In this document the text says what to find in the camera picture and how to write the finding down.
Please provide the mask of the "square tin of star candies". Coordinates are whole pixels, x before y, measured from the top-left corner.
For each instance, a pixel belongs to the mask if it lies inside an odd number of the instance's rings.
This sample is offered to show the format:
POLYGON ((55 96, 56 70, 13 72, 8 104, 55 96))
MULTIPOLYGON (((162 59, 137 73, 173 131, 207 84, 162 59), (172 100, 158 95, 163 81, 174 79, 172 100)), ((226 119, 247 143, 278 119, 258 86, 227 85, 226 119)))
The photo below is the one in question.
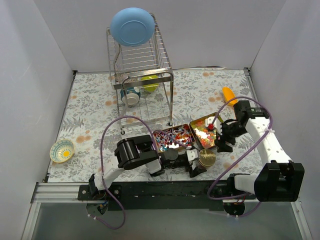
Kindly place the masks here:
POLYGON ((206 126, 206 119, 213 120, 217 115, 217 112, 192 120, 189 123, 190 130, 194 137, 194 140, 200 150, 210 149, 215 150, 217 148, 215 144, 216 129, 208 129, 206 126))

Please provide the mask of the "gold round jar lid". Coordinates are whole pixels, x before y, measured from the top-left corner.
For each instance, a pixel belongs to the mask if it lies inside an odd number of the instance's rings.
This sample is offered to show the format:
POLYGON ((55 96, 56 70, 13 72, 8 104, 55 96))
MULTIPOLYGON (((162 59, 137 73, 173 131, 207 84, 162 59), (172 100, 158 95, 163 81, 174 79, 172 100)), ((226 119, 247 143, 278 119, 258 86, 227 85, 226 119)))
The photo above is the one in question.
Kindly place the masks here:
POLYGON ((216 154, 210 149, 202 149, 199 152, 199 161, 202 163, 216 162, 216 154))

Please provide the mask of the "gold tin of small items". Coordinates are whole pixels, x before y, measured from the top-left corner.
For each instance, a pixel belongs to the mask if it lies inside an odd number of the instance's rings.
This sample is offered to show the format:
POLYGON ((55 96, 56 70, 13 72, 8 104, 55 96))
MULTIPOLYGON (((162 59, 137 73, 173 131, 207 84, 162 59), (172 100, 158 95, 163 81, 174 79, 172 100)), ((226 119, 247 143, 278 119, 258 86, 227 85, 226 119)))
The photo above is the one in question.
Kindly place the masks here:
POLYGON ((165 152, 168 149, 191 148, 195 144, 195 138, 188 124, 155 130, 153 137, 159 152, 165 152))

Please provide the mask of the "yellow plastic scoop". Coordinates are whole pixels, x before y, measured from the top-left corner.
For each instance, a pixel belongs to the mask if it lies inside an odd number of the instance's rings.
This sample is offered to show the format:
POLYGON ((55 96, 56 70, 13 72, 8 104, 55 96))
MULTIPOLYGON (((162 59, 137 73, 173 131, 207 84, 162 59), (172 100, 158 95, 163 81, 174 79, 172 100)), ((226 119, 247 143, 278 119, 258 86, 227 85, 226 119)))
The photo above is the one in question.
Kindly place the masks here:
POLYGON ((229 87, 224 86, 222 88, 222 94, 224 96, 225 102, 229 101, 229 103, 227 104, 228 106, 233 107, 238 102, 238 100, 235 99, 236 96, 234 92, 229 87))

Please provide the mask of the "clear plastic jar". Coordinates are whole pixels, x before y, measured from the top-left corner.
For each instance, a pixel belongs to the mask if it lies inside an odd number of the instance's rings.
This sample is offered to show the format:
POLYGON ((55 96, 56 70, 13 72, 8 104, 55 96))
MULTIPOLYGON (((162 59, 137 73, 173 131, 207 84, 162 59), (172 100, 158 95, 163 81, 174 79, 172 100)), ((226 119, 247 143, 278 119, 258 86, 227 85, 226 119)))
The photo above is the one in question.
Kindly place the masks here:
POLYGON ((196 163, 196 167, 197 167, 198 171, 203 173, 203 172, 206 172, 207 170, 209 170, 215 164, 215 161, 203 163, 198 159, 195 163, 196 163))

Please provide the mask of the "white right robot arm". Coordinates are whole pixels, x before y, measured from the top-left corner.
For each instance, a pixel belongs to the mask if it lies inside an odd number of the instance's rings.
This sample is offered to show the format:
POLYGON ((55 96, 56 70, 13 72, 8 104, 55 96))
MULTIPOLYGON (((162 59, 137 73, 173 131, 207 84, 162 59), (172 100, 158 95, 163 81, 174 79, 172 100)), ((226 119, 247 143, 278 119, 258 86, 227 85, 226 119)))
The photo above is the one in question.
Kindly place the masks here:
POLYGON ((293 162, 280 145, 272 130, 273 119, 263 107, 252 107, 248 100, 233 106, 235 119, 220 123, 217 117, 206 121, 207 128, 216 129, 214 144, 217 152, 231 153, 236 138, 249 134, 255 141, 262 169, 258 175, 232 173, 227 179, 226 192, 232 199, 245 194, 260 202, 295 202, 302 186, 305 169, 293 162))

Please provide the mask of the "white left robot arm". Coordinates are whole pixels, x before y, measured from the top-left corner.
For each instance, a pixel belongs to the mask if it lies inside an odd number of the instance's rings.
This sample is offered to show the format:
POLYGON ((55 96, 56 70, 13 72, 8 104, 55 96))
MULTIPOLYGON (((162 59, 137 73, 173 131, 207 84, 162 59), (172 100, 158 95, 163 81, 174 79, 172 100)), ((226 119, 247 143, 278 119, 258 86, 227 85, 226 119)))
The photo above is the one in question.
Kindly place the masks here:
POLYGON ((158 152, 150 135, 124 138, 116 144, 109 166, 105 166, 103 151, 100 151, 101 167, 88 180, 89 194, 95 200, 103 199, 114 180, 124 171, 141 166, 145 166, 152 177, 161 175, 166 169, 184 167, 189 177, 195 178, 207 171, 206 168, 196 164, 197 160, 199 151, 191 145, 187 145, 184 153, 179 153, 177 144, 158 152))

